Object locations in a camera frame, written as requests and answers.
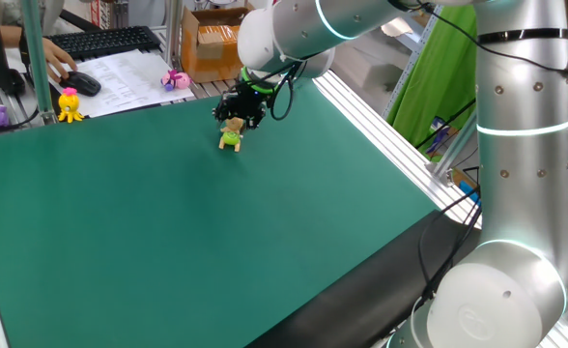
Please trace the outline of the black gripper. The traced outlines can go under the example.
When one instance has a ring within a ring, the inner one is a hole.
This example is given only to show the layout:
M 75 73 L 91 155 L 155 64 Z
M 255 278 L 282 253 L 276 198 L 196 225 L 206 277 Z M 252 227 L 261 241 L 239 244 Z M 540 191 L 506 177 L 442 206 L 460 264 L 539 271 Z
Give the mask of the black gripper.
M 217 106 L 213 109 L 216 121 L 225 121 L 231 116 L 246 116 L 245 127 L 255 130 L 265 117 L 265 102 L 267 94 L 256 91 L 246 85 L 230 92 L 227 97 L 221 97 Z

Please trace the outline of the hand of computer operator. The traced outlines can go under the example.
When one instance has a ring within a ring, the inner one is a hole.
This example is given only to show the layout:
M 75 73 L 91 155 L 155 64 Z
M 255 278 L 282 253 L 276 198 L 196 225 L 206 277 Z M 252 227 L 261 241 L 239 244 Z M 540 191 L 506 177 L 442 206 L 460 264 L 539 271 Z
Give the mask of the hand of computer operator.
M 68 65 L 73 72 L 77 71 L 77 65 L 71 56 L 47 38 L 43 38 L 43 52 L 47 74 L 54 81 L 60 82 L 69 77 L 65 65 Z

